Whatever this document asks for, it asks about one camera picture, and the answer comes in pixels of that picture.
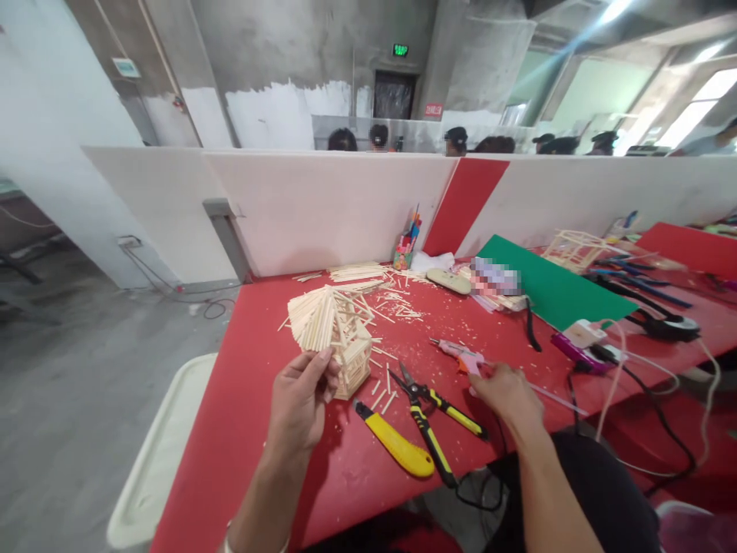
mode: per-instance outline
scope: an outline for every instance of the electrical outlet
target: electrical outlet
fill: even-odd
[[[117,245],[128,250],[135,247],[141,247],[140,240],[135,236],[118,237]]]

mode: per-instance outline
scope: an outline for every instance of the hand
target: hand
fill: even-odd
[[[489,379],[468,375],[478,397],[508,426],[542,424],[543,404],[527,383],[524,373],[519,369],[512,369],[506,363],[495,363],[491,368],[494,374]]]
[[[309,454],[322,437],[325,405],[338,389],[340,366],[332,348],[304,352],[276,375],[266,440],[278,460]]]

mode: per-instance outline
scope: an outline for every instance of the red partition panel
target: red partition panel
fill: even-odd
[[[427,255],[458,250],[509,163],[467,157],[459,160],[425,241]]]
[[[687,265],[689,269],[737,279],[737,239],[703,230],[658,223],[637,245]]]

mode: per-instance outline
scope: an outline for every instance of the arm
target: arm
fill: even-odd
[[[339,371],[328,348],[303,353],[276,376],[266,447],[226,534],[233,553],[279,553],[285,548]]]
[[[543,406],[520,370],[498,363],[490,379],[469,375],[507,424],[520,456],[524,541],[530,553],[603,553],[543,426]]]

